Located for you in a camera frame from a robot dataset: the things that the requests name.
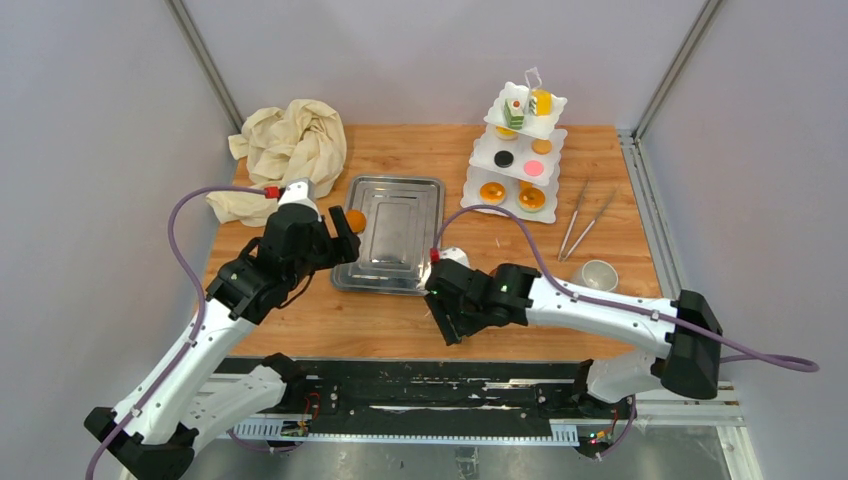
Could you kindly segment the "white and metal tongs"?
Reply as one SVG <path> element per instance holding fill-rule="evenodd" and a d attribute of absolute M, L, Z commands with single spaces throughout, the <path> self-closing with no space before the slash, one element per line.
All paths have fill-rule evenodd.
<path fill-rule="evenodd" d="M 586 204 L 589 199 L 589 187 L 591 184 L 592 182 L 590 180 L 586 180 L 579 190 L 557 253 L 557 260 L 560 262 L 565 262 L 571 258 L 577 247 L 581 245 L 589 232 L 609 209 L 619 191 L 618 187 L 613 187 L 599 205 L 594 209 L 587 210 Z"/>

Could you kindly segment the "pink sandwich cookie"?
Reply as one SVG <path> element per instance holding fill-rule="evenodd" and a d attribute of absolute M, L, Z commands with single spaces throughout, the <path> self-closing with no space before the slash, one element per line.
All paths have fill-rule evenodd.
<path fill-rule="evenodd" d="M 545 172 L 545 165 L 538 160 L 529 160 L 524 163 L 523 171 L 529 177 L 539 177 Z"/>

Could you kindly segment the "white ceramic mug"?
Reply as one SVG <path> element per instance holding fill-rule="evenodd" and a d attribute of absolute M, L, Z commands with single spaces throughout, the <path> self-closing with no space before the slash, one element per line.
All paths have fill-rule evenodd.
<path fill-rule="evenodd" d="M 608 262 L 592 259 L 575 270 L 571 282 L 594 290 L 615 292 L 619 286 L 619 275 Z"/>

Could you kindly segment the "yellow round biscuit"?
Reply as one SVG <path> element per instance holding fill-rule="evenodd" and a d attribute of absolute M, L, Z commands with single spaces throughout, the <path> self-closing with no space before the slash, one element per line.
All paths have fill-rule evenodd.
<path fill-rule="evenodd" d="M 552 151 L 552 142 L 549 140 L 535 139 L 531 144 L 531 149 L 537 155 L 547 155 Z"/>

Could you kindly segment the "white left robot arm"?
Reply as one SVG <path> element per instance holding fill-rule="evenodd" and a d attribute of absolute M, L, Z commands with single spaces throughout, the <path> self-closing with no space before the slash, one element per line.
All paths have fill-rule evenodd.
<path fill-rule="evenodd" d="M 195 396 L 232 348 L 272 310 L 302 295 L 315 272 L 357 260 L 360 239 L 344 210 L 333 206 L 329 214 L 334 233 L 315 206 L 282 203 L 263 235 L 221 266 L 183 335 L 141 384 L 116 406 L 96 407 L 86 417 L 85 428 L 99 442 L 86 478 L 109 452 L 139 479 L 177 479 L 242 419 L 274 406 L 293 413 L 304 405 L 305 374 L 281 353 L 218 393 Z"/>

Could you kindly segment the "yellow cake slice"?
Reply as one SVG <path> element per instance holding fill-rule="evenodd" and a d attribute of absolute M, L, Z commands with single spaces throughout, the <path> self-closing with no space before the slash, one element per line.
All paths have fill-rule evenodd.
<path fill-rule="evenodd" d="M 536 88 L 530 91 L 528 111 L 537 117 L 548 116 L 553 109 L 553 96 L 544 89 Z"/>

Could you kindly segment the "yellow glazed donut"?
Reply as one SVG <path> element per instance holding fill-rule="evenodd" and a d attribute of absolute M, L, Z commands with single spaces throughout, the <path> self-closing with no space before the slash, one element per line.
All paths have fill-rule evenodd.
<path fill-rule="evenodd" d="M 518 138 L 518 133 L 516 131 L 503 127 L 496 127 L 495 134 L 499 139 L 504 141 L 513 141 Z"/>

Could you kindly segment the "orange topped tart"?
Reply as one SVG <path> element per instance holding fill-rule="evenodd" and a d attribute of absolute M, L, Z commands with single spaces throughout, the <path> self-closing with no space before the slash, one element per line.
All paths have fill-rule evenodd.
<path fill-rule="evenodd" d="M 484 183 L 478 190 L 481 204 L 500 206 L 506 199 L 506 187 L 499 182 Z"/>
<path fill-rule="evenodd" d="M 535 187 L 523 188 L 517 198 L 519 208 L 527 213 L 540 212 L 547 203 L 545 193 Z"/>

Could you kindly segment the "black sandwich cookie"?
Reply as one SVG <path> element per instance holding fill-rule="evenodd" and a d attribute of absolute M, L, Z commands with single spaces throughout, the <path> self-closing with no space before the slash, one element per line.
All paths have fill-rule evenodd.
<path fill-rule="evenodd" d="M 507 150 L 500 150 L 493 157 L 494 164 L 499 168 L 509 168 L 514 162 L 514 155 Z"/>

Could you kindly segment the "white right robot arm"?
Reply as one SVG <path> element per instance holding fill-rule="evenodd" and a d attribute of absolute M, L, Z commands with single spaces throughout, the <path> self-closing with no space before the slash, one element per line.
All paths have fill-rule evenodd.
<path fill-rule="evenodd" d="M 722 330 L 706 300 L 642 299 L 570 285 L 542 272 L 502 264 L 492 273 L 443 258 L 424 276 L 425 301 L 448 345 L 488 327 L 561 327 L 627 343 L 633 351 L 581 363 L 574 408 L 594 417 L 610 404 L 663 387 L 695 400 L 718 394 Z"/>

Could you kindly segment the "green layered cake slice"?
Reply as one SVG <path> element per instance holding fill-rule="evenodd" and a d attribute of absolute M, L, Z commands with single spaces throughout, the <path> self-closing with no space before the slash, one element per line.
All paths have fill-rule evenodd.
<path fill-rule="evenodd" d="M 508 129 L 521 130 L 524 126 L 525 113 L 522 102 L 516 98 L 508 98 L 503 106 L 504 123 Z"/>

